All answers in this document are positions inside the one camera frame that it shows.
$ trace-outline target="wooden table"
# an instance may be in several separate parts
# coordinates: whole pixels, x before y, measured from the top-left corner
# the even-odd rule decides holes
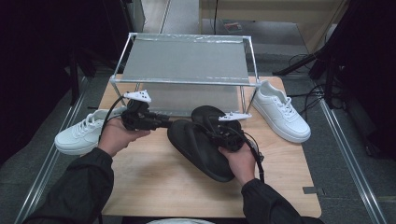
[[[199,21],[215,18],[215,0],[200,0]],[[309,53],[347,9],[347,0],[219,0],[217,19],[297,24]]]
[[[265,77],[284,90],[278,77]],[[134,84],[118,84],[121,92]],[[252,88],[246,88],[249,96]],[[110,108],[117,94],[108,84],[100,108]],[[300,144],[276,135],[251,107],[251,119],[241,120],[243,130],[258,142],[265,159],[265,181],[282,194],[302,216],[319,217],[316,194]],[[166,130],[157,129],[138,139],[113,158],[115,184],[104,215],[135,217],[243,217],[241,187],[232,180],[217,182],[199,171],[169,142]]]

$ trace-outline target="shoelace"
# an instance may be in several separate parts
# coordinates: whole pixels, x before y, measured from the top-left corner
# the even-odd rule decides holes
[[[291,105],[291,98],[290,97],[286,97],[286,103],[282,104],[281,102],[279,102],[277,99],[277,106],[282,108],[282,111],[285,113],[286,116],[292,116],[295,112],[293,106]]]
[[[89,130],[89,126],[92,126],[95,123],[95,117],[93,114],[89,114],[87,118],[76,125],[76,134],[82,135]]]

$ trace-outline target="black cable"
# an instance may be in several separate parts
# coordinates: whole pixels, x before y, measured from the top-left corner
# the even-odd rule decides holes
[[[244,142],[250,148],[251,154],[253,155],[254,160],[257,163],[257,167],[259,168],[260,181],[262,183],[265,183],[265,180],[264,180],[264,169],[262,168],[262,160],[264,159],[264,156],[260,153],[259,145],[257,144],[256,139],[254,139],[253,136],[251,136],[249,133],[245,133],[244,132],[244,134],[247,134],[253,140],[254,144],[256,145],[257,151],[254,148],[254,146],[251,145],[251,142],[244,135],[239,133],[237,130],[235,130],[233,128],[230,128],[230,127],[226,127],[226,126],[221,126],[221,127],[226,128],[228,130],[232,130],[233,132],[235,132],[237,135],[239,135],[244,140]]]
[[[116,107],[116,105],[119,103],[119,101],[121,101],[123,98],[124,98],[123,96],[120,96],[120,98],[117,99],[116,102],[114,102],[114,104],[108,110],[105,121],[103,122],[102,131],[100,132],[100,135],[99,135],[99,140],[100,140],[100,137],[102,136],[103,130],[105,129],[105,127],[107,125],[108,118],[110,117],[111,112],[113,111],[114,107]]]
[[[215,7],[215,20],[213,21],[213,32],[214,34],[216,34],[216,19],[218,17],[218,4],[219,4],[219,0],[216,0],[216,7]]]

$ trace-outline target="floor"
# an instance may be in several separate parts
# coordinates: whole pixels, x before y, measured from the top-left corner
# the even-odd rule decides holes
[[[195,0],[143,0],[147,18],[144,32],[198,34],[197,6]],[[293,23],[239,21],[239,24],[242,30],[230,34],[218,21],[217,34],[251,35],[260,76],[271,76],[273,71],[297,62],[307,53]],[[213,34],[213,20],[203,21],[203,34]],[[282,77],[288,95],[307,93],[316,84],[324,83],[323,78],[309,78],[310,65]],[[23,215],[40,204],[67,164],[75,158],[56,153],[53,138],[99,105],[112,71],[101,64],[97,67],[95,78],[80,77],[82,97],[77,106],[69,105],[70,93],[67,93],[32,142],[1,167],[0,223],[21,223]],[[298,111],[304,109],[304,97],[292,100]],[[320,218],[330,224],[396,223],[396,178],[393,175],[396,162],[367,155],[345,110],[330,110],[320,102],[308,110],[307,122],[312,135],[303,143],[303,149],[318,190],[322,208]],[[42,164],[49,167],[47,177],[40,172]],[[105,217],[105,223],[121,223],[121,220],[121,217]]]

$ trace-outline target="wooden board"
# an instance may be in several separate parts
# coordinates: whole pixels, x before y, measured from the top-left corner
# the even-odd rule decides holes
[[[284,90],[278,77],[267,78]],[[134,91],[134,84],[118,84],[120,92]],[[246,96],[252,88],[246,87]],[[110,108],[117,94],[108,85],[100,108]],[[242,120],[245,132],[259,144],[265,159],[265,181],[282,194],[302,216],[321,214],[301,144],[277,136],[251,107],[253,118]],[[169,142],[166,130],[157,129],[138,139],[113,158],[115,185],[104,215],[136,217],[243,217],[241,187],[233,180],[217,182],[193,166]]]

